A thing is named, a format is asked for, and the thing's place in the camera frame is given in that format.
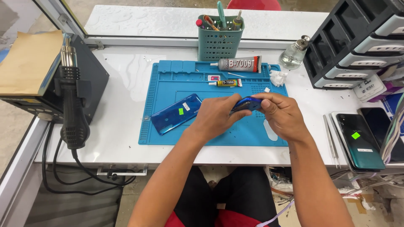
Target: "leg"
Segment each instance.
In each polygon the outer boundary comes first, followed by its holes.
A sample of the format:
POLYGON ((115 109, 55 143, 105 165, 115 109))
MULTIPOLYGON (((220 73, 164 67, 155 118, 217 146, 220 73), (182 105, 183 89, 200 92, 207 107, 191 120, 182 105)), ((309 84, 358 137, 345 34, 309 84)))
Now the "leg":
POLYGON ((216 204, 199 167, 191 168, 174 212, 185 227, 214 227, 216 204))
MULTIPOLYGON (((237 167, 221 179, 213 190, 217 203, 226 203, 226 210, 235 211, 265 222, 276 216, 268 177, 262 167, 237 167)), ((269 224, 279 227, 278 219, 269 224)))

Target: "red chair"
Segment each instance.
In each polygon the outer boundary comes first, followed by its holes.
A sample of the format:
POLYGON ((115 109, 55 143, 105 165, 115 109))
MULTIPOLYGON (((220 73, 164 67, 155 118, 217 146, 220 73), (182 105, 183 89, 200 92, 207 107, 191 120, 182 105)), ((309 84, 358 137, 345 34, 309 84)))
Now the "red chair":
POLYGON ((231 0, 227 9, 252 9, 281 11, 277 0, 231 0))

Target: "blue silicone repair mat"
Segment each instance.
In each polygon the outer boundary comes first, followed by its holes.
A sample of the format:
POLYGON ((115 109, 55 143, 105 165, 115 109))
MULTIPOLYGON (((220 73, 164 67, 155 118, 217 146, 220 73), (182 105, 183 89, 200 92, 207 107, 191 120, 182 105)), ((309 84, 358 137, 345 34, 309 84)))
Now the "blue silicone repair mat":
MULTIPOLYGON (((166 61, 153 64, 146 105, 143 113, 139 144, 174 145, 182 132, 195 120, 185 122, 170 132, 160 136, 150 121, 150 116, 179 100, 196 93, 202 100, 205 98, 230 96, 239 93, 242 97, 264 92, 268 87, 271 92, 288 96, 285 86, 276 87, 269 80, 269 71, 280 71, 278 65, 262 63, 261 73, 232 71, 238 76, 218 70, 207 61, 166 61), (243 87, 217 87, 208 85, 208 75, 219 75, 221 80, 240 79, 243 87)), ((288 144, 281 138, 272 141, 264 128, 265 117, 254 111, 251 116, 236 122, 222 135, 209 141, 212 146, 272 146, 286 147, 288 144)))

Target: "green sticker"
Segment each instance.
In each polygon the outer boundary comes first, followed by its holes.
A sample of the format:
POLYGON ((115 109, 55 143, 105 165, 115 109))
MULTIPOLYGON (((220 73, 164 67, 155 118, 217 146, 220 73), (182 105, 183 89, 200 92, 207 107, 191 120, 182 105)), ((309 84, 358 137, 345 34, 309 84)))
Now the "green sticker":
POLYGON ((354 134, 352 134, 352 137, 354 138, 354 139, 357 139, 358 137, 360 137, 360 135, 359 135, 359 133, 354 133, 354 134))

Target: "hand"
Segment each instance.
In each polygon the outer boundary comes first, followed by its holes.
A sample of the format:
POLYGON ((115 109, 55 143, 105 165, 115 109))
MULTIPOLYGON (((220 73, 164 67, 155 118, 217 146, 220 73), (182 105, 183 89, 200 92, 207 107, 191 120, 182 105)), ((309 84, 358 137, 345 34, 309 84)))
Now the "hand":
POLYGON ((311 138, 295 99, 271 92, 259 93, 252 97, 263 99, 258 110, 265 114, 272 130, 280 138, 287 142, 311 138))
POLYGON ((252 114, 249 110, 241 110, 229 115, 239 100, 241 96, 237 93, 227 97, 204 99, 195 121, 187 128, 187 132, 196 132, 205 143, 223 134, 236 121, 252 114))

